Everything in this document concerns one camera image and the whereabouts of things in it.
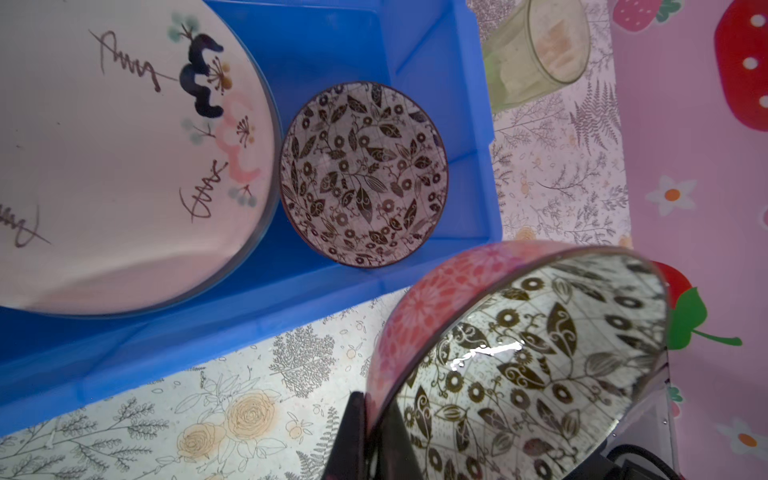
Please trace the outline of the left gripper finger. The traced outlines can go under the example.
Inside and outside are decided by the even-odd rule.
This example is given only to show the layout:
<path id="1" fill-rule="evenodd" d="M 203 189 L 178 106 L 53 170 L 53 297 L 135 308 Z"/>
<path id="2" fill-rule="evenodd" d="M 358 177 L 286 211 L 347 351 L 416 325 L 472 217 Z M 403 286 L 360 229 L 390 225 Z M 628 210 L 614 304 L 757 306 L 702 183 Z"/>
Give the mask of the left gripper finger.
<path id="1" fill-rule="evenodd" d="M 365 432 L 369 409 L 365 395 L 350 395 L 321 479 L 422 479 L 404 415 L 391 402 L 378 426 Z"/>

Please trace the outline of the pink floral bowl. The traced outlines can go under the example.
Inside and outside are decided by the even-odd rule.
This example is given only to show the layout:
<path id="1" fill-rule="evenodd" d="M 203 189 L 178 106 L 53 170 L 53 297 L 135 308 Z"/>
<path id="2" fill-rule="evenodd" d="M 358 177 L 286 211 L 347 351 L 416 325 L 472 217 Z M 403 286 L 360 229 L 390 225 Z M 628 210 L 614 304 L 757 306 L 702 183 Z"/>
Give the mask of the pink floral bowl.
<path id="1" fill-rule="evenodd" d="M 563 479 L 639 400 L 669 311 L 662 273 L 628 249 L 502 241 L 462 252 L 386 321 L 367 434 L 395 402 L 422 479 Z"/>

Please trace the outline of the blue patterned bowl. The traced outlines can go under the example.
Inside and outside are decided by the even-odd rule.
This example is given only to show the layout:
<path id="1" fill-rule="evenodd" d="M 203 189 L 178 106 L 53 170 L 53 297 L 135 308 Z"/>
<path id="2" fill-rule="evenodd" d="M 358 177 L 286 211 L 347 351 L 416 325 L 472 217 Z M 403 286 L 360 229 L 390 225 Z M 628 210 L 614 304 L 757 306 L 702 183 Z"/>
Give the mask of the blue patterned bowl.
<path id="1" fill-rule="evenodd" d="M 346 266 L 380 268 L 418 250 L 444 212 L 449 166 L 427 113 L 389 86 L 334 85 L 291 122 L 281 201 L 299 236 Z"/>

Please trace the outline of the cream floral plate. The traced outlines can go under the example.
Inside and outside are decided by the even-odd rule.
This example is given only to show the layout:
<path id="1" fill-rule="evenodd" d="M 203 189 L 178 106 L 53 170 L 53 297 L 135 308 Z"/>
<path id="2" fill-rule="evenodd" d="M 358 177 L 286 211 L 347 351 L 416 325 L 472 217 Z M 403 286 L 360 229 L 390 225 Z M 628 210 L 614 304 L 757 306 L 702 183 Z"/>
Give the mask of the cream floral plate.
<path id="1" fill-rule="evenodd" d="M 264 237 L 279 144 L 208 2 L 3 2 L 2 305 L 91 317 L 203 292 Z"/>

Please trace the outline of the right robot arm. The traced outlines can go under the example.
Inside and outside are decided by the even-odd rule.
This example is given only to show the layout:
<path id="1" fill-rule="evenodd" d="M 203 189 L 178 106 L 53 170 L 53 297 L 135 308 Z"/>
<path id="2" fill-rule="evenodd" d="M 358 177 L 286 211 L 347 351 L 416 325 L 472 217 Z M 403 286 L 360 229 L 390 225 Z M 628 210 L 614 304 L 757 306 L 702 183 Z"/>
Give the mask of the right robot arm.
<path id="1" fill-rule="evenodd" d="M 651 451 L 631 444 L 615 446 L 607 454 L 596 451 L 565 480 L 683 480 Z"/>

